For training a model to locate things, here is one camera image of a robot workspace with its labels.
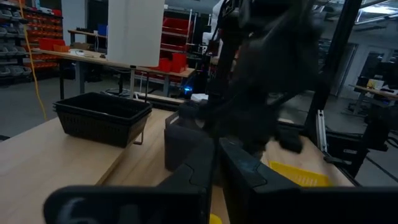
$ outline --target concrete floor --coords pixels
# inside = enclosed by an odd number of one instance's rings
[[[104,80],[97,83],[86,83],[86,92],[99,92],[109,88],[117,88],[118,81]],[[65,80],[65,97],[75,96],[78,92],[73,80]],[[57,78],[39,81],[40,96],[45,106],[47,118],[56,118],[52,103],[59,100],[59,82]],[[285,104],[281,117],[294,123],[303,124],[310,107],[312,94],[306,93],[291,99]],[[347,133],[363,133],[366,124],[363,118],[342,114],[348,103],[345,99],[330,97],[325,108],[325,122],[334,131]],[[0,135],[13,137],[44,122],[44,117],[35,95],[33,83],[23,83],[9,87],[0,87]],[[387,152],[372,151],[368,156],[398,177],[398,150],[390,147]],[[357,181],[365,186],[398,185],[393,179],[380,171],[375,165],[365,160],[357,177]]]

